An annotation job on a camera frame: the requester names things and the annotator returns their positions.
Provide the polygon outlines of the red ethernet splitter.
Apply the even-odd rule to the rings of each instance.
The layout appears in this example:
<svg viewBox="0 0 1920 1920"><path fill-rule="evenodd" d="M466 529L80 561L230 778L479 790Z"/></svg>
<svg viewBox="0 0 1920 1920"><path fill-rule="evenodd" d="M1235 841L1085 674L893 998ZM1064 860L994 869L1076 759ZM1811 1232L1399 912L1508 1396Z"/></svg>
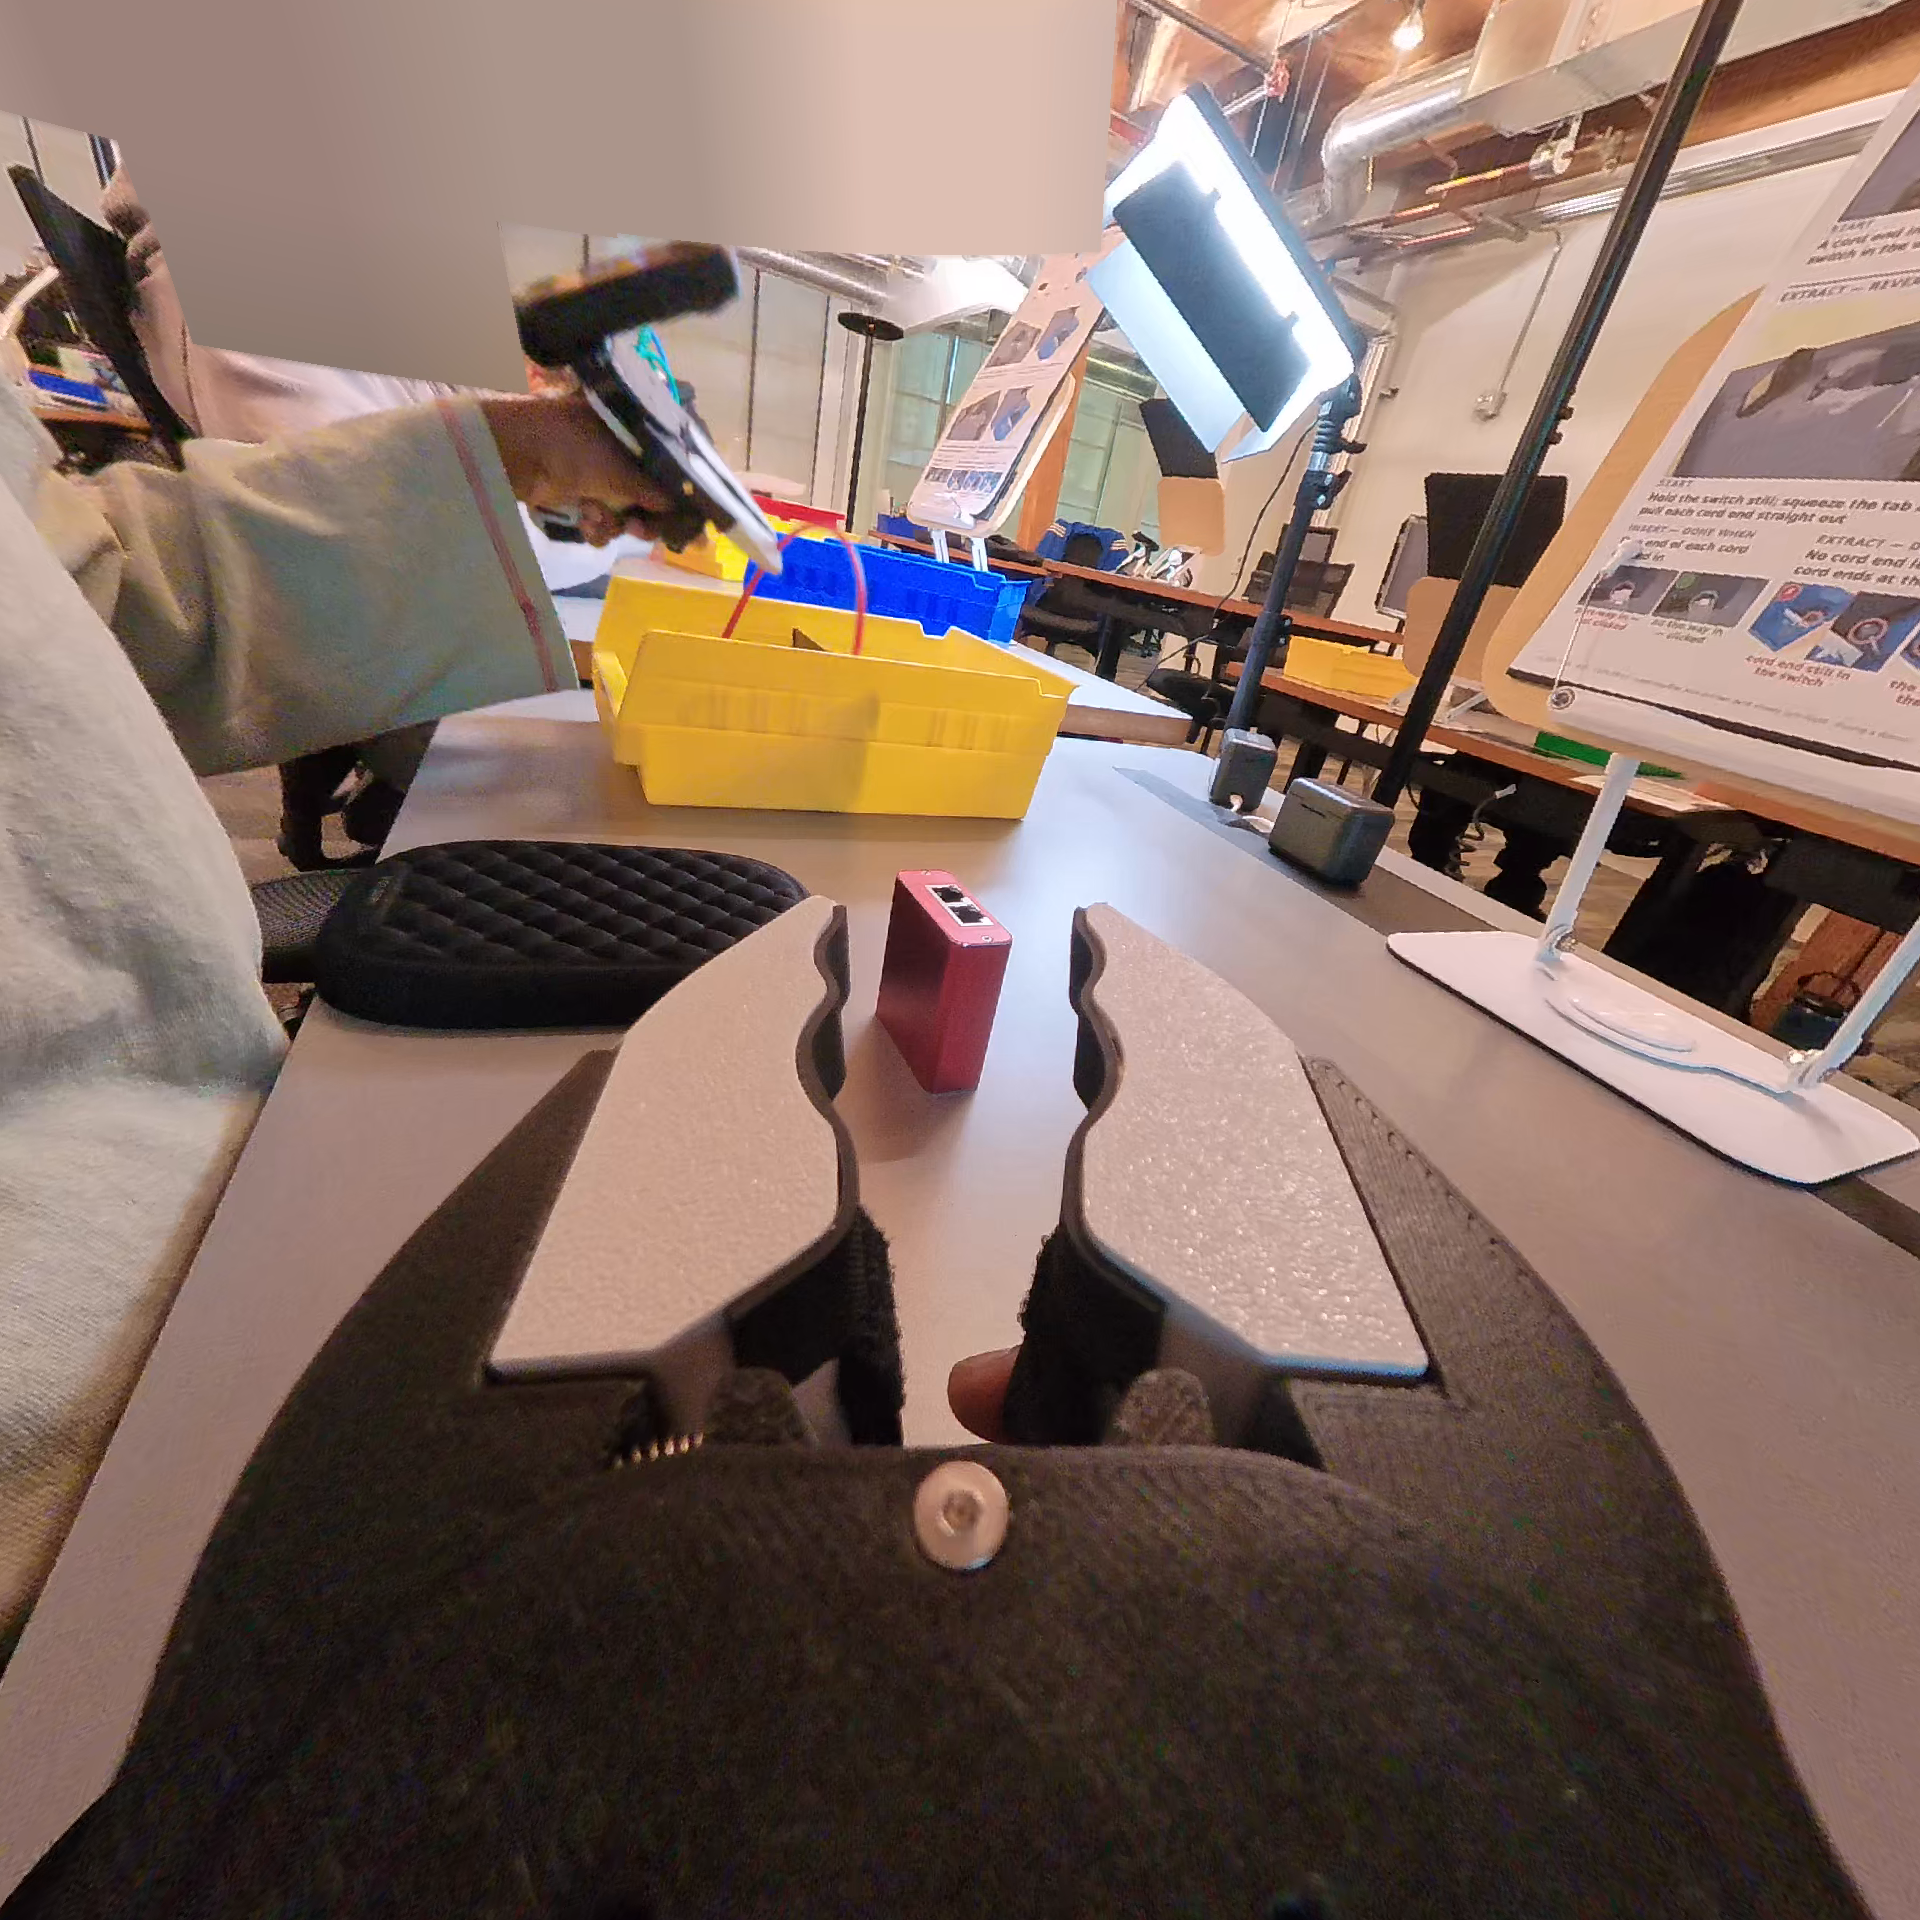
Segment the red ethernet splitter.
<svg viewBox="0 0 1920 1920"><path fill-rule="evenodd" d="M943 869L903 869L878 1024L924 1091L976 1091L1014 939Z"/></svg>

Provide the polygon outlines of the black quilted wrist pad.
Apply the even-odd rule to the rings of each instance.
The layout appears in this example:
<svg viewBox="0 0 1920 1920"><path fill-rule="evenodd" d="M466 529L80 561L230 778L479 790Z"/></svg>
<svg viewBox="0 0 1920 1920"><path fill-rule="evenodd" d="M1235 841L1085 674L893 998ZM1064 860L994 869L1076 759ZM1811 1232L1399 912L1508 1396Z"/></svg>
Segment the black quilted wrist pad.
<svg viewBox="0 0 1920 1920"><path fill-rule="evenodd" d="M441 841L377 860L316 943L322 1007L439 1033L626 1029L807 886L724 851Z"/></svg>

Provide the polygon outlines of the person's right hand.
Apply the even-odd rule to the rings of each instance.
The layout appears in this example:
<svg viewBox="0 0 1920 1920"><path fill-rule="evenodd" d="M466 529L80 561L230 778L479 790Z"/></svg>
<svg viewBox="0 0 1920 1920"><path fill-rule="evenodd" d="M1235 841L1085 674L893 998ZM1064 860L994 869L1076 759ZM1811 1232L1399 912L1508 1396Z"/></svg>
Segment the person's right hand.
<svg viewBox="0 0 1920 1920"><path fill-rule="evenodd" d="M976 1440L1011 1445L1019 1431L1004 1423L1011 1381L1026 1346L960 1354L947 1374L947 1405Z"/></svg>

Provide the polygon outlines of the wooden table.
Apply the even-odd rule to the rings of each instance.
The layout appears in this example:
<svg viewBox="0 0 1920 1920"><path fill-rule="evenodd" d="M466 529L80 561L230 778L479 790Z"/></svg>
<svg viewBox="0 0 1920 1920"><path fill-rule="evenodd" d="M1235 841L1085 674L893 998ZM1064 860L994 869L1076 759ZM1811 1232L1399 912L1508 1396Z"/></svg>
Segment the wooden table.
<svg viewBox="0 0 1920 1920"><path fill-rule="evenodd" d="M878 539L906 556L976 566L976 545L947 533L927 539L878 533ZM1176 588L1176 581L1064 566L1064 561L1003 556L998 539L984 545L984 566L1011 577L1046 581L1046 588L1068 581L1076 604L1088 604L1088 614L1076 614L1076 620L1095 622L1093 650L1095 650L1103 678L1120 674L1124 634L1211 638L1217 628L1249 634L1259 620L1259 599L1249 599L1249 596L1211 596L1199 588ZM1310 610L1290 610L1290 622L1292 634L1344 641L1344 646L1369 646L1369 650L1408 646L1408 634L1399 628L1365 628L1365 622L1345 622L1345 620L1310 614Z"/></svg>
<svg viewBox="0 0 1920 1920"><path fill-rule="evenodd" d="M1300 748L1292 778L1310 778L1323 759L1382 767L1408 718L1387 700L1317 688L1284 669L1266 669L1259 712ZM1597 807L1597 774L1597 759L1541 757L1530 728L1493 712L1459 728L1435 724L1408 781L1576 841ZM1659 860L1611 939L1615 953L1644 950L1671 930L1702 930L1712 851L1759 869L1767 917L1755 931L1790 939L1800 910L1833 910L1881 931L1916 924L1916 827L1881 827L1740 778L1644 774L1626 807L1646 833L1659 833Z"/></svg>

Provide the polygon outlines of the blue plastic bin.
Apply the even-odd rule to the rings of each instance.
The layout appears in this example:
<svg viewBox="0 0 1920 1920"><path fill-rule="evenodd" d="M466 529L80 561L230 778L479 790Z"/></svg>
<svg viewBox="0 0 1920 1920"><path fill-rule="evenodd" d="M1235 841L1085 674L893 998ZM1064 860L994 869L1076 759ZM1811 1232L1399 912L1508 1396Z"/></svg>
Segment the blue plastic bin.
<svg viewBox="0 0 1920 1920"><path fill-rule="evenodd" d="M906 556L872 539L839 539L824 529L781 539L781 569L746 569L740 592L758 599L857 610L849 566L862 561L863 610L912 620L927 638L971 634L984 641L1014 641L1026 604L1044 577L1011 577L934 556Z"/></svg>

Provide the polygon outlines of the black floor lamp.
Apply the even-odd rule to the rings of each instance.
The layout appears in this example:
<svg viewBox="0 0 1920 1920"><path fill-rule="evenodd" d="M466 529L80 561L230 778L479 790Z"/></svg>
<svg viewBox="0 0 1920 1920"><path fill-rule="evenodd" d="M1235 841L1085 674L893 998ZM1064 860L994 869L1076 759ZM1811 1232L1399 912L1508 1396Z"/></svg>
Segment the black floor lamp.
<svg viewBox="0 0 1920 1920"><path fill-rule="evenodd" d="M872 397L872 352L898 344L906 328L868 309L840 309L839 324L847 335L862 340L862 388L857 388L849 471L847 471L847 514L840 514L840 533L857 538L862 533L862 459L863 459L868 397Z"/></svg>

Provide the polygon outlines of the grey desk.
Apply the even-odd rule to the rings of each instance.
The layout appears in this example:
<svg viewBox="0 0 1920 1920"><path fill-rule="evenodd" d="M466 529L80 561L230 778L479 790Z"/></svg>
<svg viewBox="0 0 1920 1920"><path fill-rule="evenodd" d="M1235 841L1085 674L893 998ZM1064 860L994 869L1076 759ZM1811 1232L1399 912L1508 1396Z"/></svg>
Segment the grey desk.
<svg viewBox="0 0 1920 1920"><path fill-rule="evenodd" d="M1382 930L1493 903L1382 857L1327 897L1219 827L1184 749L1064 742L1019 823L654 808L590 700L441 724L393 844L582 837L746 851L849 912L840 1113L898 1259L906 1436L1011 1346L1060 1162L1068 912L1112 899L1340 1063L1555 1289L1658 1431L1863 1895L1916 1913L1916 1168L1767 1181L1408 969ZM943 869L1011 930L976 1091L878 1024L893 886ZM586 1033L386 1033L316 1008L4 1672L4 1891L111 1786L182 1585L280 1402Z"/></svg>

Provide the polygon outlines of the person's left hand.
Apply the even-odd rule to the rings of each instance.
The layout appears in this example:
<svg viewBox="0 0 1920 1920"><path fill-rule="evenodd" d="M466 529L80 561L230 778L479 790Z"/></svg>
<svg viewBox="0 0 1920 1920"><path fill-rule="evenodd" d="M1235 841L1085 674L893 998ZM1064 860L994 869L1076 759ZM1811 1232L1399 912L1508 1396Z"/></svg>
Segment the person's left hand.
<svg viewBox="0 0 1920 1920"><path fill-rule="evenodd" d="M681 514L687 502L616 439L586 397L479 397L479 407L530 514L570 514L586 545L644 538L679 551L707 533Z"/></svg>

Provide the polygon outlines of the black slanted pole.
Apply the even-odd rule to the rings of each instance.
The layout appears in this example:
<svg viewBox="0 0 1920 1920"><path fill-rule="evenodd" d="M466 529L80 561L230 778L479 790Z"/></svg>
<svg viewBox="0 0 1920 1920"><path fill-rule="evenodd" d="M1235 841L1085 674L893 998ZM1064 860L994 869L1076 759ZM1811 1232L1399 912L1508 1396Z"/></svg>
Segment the black slanted pole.
<svg viewBox="0 0 1920 1920"><path fill-rule="evenodd" d="M1611 214L1611 225L1607 225L1601 252L1594 260L1594 274L1581 290L1576 316L1571 316L1571 328L1555 344L1555 357L1551 357L1547 382L1534 400L1534 412L1530 412L1530 422L1516 439L1516 456L1502 467L1502 487L1489 503L1489 519L1475 538L1475 551L1468 551L1467 572L1453 592L1444 628L1431 646L1431 665L1419 669L1419 683L1408 700L1403 728L1399 728L1387 759L1377 767L1377 781L1375 781L1377 807L1399 808L1399 799L1403 799L1403 790L1414 774L1425 731L1431 731L1431 724L1435 724L1435 712L1439 712L1439 704L1453 688L1453 674L1467 653L1475 620L1480 620L1480 610L1483 610L1483 599L1489 599L1497 572L1502 572L1502 561L1516 539L1525 502L1530 502L1530 493L1534 493L1534 480L1547 462L1547 450L1559 439L1559 428L1576 407L1576 392L1581 392L1581 377L1594 357L1597 330L1611 316L1611 306L1615 306L1618 283L1634 263L1644 225L1646 225L1652 211L1659 205L1671 164L1674 164L1674 154L1681 154L1681 144L1692 125L1692 114L1696 114L1696 103L1702 103L1702 96L1714 79L1714 62L1724 56L1724 42L1733 36L1740 14L1741 14L1740 0L1708 0L1692 16L1690 46L1682 46L1682 56L1681 56L1681 62L1667 83L1659 107L1652 114L1646 140L1637 152L1634 178L1629 178L1629 187L1626 187L1626 194Z"/></svg>

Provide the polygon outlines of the instruction poster board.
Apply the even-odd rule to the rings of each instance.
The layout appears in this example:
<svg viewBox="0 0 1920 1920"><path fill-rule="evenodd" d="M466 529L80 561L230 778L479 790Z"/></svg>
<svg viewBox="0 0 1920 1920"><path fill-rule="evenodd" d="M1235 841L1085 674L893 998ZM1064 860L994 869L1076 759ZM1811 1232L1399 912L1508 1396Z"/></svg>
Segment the instruction poster board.
<svg viewBox="0 0 1920 1920"><path fill-rule="evenodd" d="M1916 833L1916 107L1646 388L1489 646L1513 718Z"/></svg>
<svg viewBox="0 0 1920 1920"><path fill-rule="evenodd" d="M1095 263L1103 252L1044 260L1034 290L960 397L906 502L906 519L937 539L984 539L1014 519L1106 315L1093 286Z"/></svg>

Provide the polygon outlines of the silver air duct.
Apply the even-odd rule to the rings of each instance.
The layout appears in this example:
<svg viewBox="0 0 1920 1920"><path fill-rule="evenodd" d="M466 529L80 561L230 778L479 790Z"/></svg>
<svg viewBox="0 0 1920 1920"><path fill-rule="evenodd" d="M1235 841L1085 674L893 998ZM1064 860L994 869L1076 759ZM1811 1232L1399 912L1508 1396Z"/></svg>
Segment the silver air duct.
<svg viewBox="0 0 1920 1920"><path fill-rule="evenodd" d="M1898 86L1892 30L1864 29L1888 7L1883 0L1741 5L1722 50L1722 70L1759 58L1759 79L1741 96L1759 98L1759 83L1786 79L1791 92L1767 96L1767 103L1811 114L1816 86L1846 56L1863 96L1833 98L1833 107L1851 107L1858 121L1730 152L1733 121L1696 114L1696 125L1712 125L1714 140L1671 166L1667 200L1863 154L1873 132L1870 98ZM1502 232L1513 219L1576 223L1615 211L1637 144L1626 132L1597 132L1581 144L1567 121L1586 125L1626 98L1652 98L1682 58L1692 14L1696 5L1489 5L1483 30L1467 56L1377 83L1327 121L1320 187L1292 194L1290 219L1317 241L1362 232L1377 236L1382 252L1439 252ZM1377 157L1412 152L1453 157L1453 144L1480 132L1525 134L1530 152L1387 211L1394 173L1377 173Z"/></svg>

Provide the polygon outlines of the studio light panel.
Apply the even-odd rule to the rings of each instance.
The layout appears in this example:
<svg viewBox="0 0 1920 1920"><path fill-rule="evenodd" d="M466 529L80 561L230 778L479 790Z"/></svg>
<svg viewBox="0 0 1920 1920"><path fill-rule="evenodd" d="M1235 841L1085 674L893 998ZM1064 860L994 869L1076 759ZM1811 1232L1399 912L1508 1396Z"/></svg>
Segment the studio light panel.
<svg viewBox="0 0 1920 1920"><path fill-rule="evenodd" d="M1266 456L1362 371L1365 335L1200 83L1103 214L1120 246L1088 286L1217 459Z"/></svg>

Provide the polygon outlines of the small yellow bin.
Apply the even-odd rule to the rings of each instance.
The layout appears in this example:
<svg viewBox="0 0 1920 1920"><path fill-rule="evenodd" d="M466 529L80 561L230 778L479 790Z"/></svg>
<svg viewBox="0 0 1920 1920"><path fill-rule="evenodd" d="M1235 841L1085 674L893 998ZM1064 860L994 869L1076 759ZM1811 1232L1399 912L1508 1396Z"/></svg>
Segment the small yellow bin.
<svg viewBox="0 0 1920 1920"><path fill-rule="evenodd" d="M1382 653L1375 646L1310 638L1310 634L1290 638L1284 674L1298 683L1353 692L1377 704L1403 700L1414 688L1414 674L1408 669L1403 653Z"/></svg>

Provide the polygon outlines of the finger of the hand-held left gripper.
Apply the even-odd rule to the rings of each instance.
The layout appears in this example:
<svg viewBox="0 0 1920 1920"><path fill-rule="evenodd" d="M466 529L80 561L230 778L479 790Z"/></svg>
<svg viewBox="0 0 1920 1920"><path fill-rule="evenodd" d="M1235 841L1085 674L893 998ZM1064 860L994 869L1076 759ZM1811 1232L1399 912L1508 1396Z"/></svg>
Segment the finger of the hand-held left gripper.
<svg viewBox="0 0 1920 1920"><path fill-rule="evenodd" d="M781 572L781 538L687 412L637 330L605 335L605 428L659 493L654 539L690 551L730 538L752 569Z"/></svg>

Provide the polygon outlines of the person's left forearm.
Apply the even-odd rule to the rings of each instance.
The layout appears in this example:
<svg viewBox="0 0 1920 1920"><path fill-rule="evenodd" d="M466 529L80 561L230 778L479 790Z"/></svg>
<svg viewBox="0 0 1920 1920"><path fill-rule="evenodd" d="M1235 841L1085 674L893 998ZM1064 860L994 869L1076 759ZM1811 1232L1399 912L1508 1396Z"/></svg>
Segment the person's left forearm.
<svg viewBox="0 0 1920 1920"><path fill-rule="evenodd" d="M0 610L9 757L240 774L573 683L473 397L96 479L4 397Z"/></svg>

